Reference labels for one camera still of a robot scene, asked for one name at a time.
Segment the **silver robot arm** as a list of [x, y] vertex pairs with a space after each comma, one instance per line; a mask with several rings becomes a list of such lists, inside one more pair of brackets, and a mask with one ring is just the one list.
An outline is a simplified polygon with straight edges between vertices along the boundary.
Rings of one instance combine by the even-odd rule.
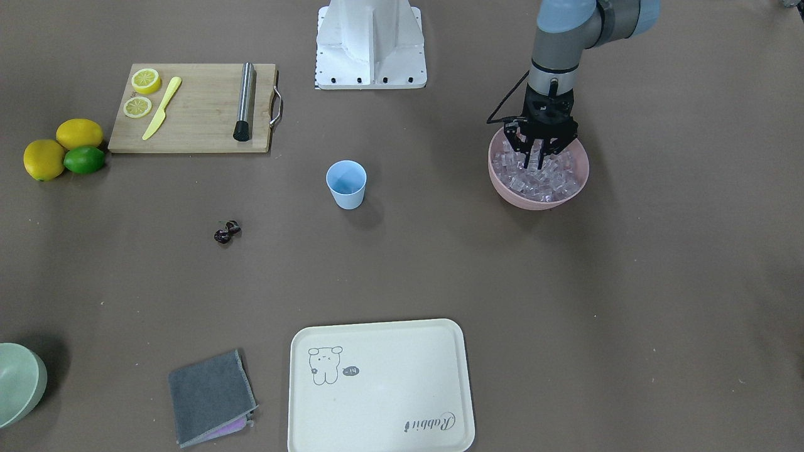
[[526, 81], [523, 109], [503, 119], [505, 137], [531, 166], [558, 155], [577, 139], [572, 117], [574, 85], [581, 55], [586, 49], [639, 35], [660, 17], [660, 1], [543, 1]]

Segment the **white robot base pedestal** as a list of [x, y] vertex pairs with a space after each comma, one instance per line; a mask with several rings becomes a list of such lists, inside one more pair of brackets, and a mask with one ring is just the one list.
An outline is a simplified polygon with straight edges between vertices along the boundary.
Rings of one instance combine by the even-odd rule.
[[330, 1], [318, 10], [317, 20], [316, 89], [426, 86], [420, 8], [408, 1]]

